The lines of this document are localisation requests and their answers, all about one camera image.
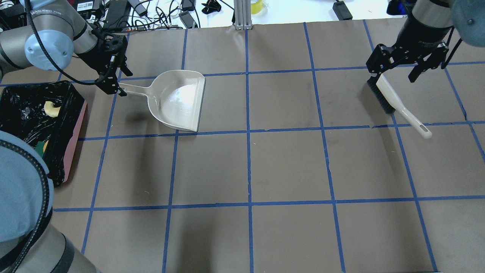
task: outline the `black clamp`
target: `black clamp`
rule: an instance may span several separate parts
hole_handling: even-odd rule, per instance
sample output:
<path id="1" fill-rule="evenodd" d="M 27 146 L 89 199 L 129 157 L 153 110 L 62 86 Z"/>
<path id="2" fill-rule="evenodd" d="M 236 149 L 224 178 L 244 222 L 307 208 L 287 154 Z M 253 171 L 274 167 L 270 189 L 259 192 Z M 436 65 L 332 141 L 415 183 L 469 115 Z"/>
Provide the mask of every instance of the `black clamp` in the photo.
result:
<path id="1" fill-rule="evenodd" d="M 210 14 L 210 13 L 213 13 L 213 12 L 220 12 L 221 9 L 222 9 L 221 4 L 219 4 L 219 2 L 217 2 L 217 0 L 209 0 L 205 4 L 202 3 L 202 5 L 205 7 L 205 8 L 202 9 L 202 12 L 204 14 Z"/>

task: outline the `yellow tape roll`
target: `yellow tape roll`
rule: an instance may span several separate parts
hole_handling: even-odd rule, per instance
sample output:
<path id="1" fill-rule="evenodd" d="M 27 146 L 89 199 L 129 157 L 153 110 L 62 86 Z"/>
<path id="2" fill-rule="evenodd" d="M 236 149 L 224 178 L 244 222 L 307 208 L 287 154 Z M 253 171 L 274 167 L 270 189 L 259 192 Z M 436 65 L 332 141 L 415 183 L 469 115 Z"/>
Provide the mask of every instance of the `yellow tape roll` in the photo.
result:
<path id="1" fill-rule="evenodd" d="M 251 14 L 259 13 L 263 9 L 263 0 L 251 0 Z"/>

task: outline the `white label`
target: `white label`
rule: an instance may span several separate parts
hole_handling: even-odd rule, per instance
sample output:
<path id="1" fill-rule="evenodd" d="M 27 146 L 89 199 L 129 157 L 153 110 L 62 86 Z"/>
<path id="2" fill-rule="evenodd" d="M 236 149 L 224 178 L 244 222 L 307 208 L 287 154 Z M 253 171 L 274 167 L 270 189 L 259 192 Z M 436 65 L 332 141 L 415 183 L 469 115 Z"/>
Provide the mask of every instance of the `white label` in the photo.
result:
<path id="1" fill-rule="evenodd" d="M 91 1 L 91 2 L 78 4 L 77 11 L 90 10 L 92 8 L 93 8 L 93 2 Z"/>

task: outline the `white floor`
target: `white floor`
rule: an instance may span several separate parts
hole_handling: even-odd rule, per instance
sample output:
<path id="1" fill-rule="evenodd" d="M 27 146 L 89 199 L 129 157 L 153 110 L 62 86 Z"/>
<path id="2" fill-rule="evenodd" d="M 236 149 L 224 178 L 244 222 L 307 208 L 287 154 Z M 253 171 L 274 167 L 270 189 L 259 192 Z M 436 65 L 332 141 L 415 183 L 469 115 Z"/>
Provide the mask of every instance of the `white floor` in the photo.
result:
<path id="1" fill-rule="evenodd" d="M 338 18 L 332 10 L 333 0 L 263 0 L 264 9 L 252 16 L 253 24 L 283 24 L 283 23 L 301 23 L 301 22 L 318 22 L 318 21 L 337 21 Z M 148 7 L 148 17 L 157 17 L 155 7 L 160 7 L 165 13 L 168 13 L 171 0 L 153 0 Z M 181 0 L 176 0 L 172 9 L 177 6 Z M 199 14 L 200 24 L 203 28 L 225 27 L 232 25 L 233 11 L 221 1 L 222 10 L 220 12 L 205 15 L 201 12 L 206 3 L 205 0 L 196 1 L 196 9 Z M 234 6 L 233 0 L 224 0 L 227 4 Z M 354 19 L 378 19 L 402 16 L 390 16 L 386 14 L 388 0 L 345 0 L 350 13 Z M 180 19 L 172 15 L 172 24 L 183 26 Z"/>

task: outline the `white brush handle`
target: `white brush handle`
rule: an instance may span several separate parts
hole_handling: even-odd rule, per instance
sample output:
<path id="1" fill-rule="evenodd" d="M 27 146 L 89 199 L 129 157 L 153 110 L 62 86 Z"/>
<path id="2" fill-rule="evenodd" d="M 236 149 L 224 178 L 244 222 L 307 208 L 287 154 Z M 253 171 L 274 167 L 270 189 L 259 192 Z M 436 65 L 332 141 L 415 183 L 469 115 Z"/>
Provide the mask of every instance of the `white brush handle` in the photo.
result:
<path id="1" fill-rule="evenodd" d="M 433 135 L 421 121 L 413 115 L 406 107 L 400 108 L 399 113 L 411 124 L 411 126 L 418 131 L 418 133 L 425 139 L 431 138 Z"/>
<path id="2" fill-rule="evenodd" d="M 394 88 L 392 88 L 391 84 L 387 81 L 384 75 L 379 77 L 376 85 L 389 104 L 394 107 L 394 109 L 396 109 L 423 138 L 431 138 L 433 135 L 431 131 L 428 130 L 428 128 L 426 128 L 426 126 L 424 126 L 424 124 L 404 106 L 401 98 L 399 98 L 396 91 Z"/>

